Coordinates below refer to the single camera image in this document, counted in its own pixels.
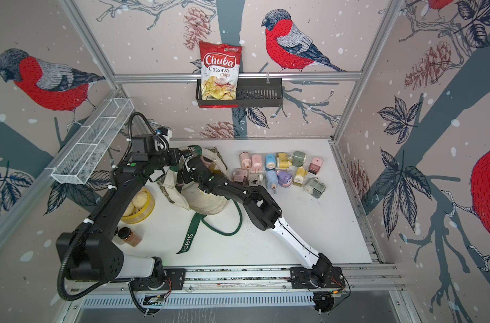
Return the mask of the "cream green-handled tote bag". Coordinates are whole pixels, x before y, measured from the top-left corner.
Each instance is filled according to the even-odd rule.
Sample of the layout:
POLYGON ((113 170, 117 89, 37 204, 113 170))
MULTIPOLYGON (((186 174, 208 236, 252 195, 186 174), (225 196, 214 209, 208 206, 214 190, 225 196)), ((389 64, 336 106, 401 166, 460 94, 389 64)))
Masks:
POLYGON ((242 211, 237 203, 234 206, 238 211, 239 222, 234 231, 224 232, 208 223, 206 217, 220 213, 228 204, 228 199, 224 196, 205 193, 199 189, 199 185, 196 182, 188 183, 182 179, 181 172, 185 169, 186 167, 181 164, 170 166, 165 175, 158 178, 158 186, 171 204, 195 213, 184 237, 183 245, 178 251, 179 254, 190 251, 200 224, 205 225, 208 229, 221 236, 230 237, 240 231, 243 223, 242 211))

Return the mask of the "pink black-faced pencil sharpener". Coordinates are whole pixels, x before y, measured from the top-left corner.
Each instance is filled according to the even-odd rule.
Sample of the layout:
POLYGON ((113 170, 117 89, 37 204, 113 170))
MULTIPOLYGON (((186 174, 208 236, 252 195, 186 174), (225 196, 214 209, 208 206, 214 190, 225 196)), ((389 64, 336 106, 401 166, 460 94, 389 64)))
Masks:
POLYGON ((237 169, 233 172, 232 181, 246 186, 248 184, 249 171, 247 169, 237 169))

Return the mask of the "cream pencil sharpener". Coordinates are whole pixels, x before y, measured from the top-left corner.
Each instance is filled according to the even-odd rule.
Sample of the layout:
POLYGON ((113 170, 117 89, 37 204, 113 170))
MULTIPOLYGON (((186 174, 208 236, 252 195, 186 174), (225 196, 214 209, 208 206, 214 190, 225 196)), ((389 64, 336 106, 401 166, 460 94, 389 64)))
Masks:
POLYGON ((249 187, 259 187, 264 184, 265 176, 262 173, 250 173, 248 176, 249 187))

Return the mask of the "light blue pencil sharpener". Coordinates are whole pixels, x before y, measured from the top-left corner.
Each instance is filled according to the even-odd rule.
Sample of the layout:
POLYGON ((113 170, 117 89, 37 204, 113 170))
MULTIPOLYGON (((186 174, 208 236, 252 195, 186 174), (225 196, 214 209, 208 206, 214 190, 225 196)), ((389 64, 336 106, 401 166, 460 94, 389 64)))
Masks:
POLYGON ((266 172, 266 181, 268 189, 271 189, 274 194, 277 193, 277 187, 279 185, 279 179, 275 170, 269 170, 266 172))

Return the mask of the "pink square pencil sharpener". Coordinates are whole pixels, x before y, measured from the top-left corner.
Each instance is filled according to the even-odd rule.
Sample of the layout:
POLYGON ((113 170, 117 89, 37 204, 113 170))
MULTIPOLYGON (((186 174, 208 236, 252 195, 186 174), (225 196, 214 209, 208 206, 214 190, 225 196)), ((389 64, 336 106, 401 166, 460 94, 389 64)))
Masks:
POLYGON ((317 175, 323 165, 323 159, 320 157, 313 157, 308 167, 308 172, 317 175))

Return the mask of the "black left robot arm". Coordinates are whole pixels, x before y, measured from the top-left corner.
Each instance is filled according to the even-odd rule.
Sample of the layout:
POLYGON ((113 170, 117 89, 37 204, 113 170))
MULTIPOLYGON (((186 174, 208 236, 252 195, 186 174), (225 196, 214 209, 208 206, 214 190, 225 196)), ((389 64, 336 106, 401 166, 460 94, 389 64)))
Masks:
POLYGON ((170 147, 169 134, 169 129, 160 127, 149 135, 133 137, 129 151, 110 173, 101 202, 75 231, 59 236, 55 244, 61 260, 57 291, 63 300, 78 300, 112 281, 164 283, 160 258, 126 256, 113 243, 113 236, 129 203, 150 176, 178 163, 182 154, 170 147))

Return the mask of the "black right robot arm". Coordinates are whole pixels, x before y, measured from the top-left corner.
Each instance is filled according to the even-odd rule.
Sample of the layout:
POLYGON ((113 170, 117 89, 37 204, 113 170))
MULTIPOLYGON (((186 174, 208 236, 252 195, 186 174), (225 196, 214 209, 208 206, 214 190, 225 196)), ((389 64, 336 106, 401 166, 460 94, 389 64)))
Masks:
POLYGON ((282 209, 264 187, 245 187, 227 176, 212 172, 199 158, 184 163, 180 176, 184 183, 195 182, 199 189, 223 196, 244 207, 251 222, 261 231, 271 231, 297 254, 306 277, 292 282, 309 289, 341 287, 340 273, 323 253, 307 244, 282 216, 282 209))

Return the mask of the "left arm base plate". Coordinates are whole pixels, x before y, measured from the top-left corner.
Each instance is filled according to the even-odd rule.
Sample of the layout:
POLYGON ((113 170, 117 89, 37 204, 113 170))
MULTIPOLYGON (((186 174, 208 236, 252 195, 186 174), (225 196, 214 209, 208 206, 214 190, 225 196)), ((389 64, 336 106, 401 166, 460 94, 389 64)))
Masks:
POLYGON ((135 292, 180 291, 186 276, 185 269, 163 269, 151 277, 137 278, 130 283, 135 292))

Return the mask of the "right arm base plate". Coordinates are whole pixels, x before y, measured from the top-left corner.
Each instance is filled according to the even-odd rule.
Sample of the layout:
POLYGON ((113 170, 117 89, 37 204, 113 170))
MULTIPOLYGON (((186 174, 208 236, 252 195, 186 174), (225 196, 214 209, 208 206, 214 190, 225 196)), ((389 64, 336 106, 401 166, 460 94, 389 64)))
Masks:
POLYGON ((332 266, 321 273, 317 269, 306 269, 294 266, 289 269, 288 281, 293 289, 344 289, 345 282, 342 269, 332 266))

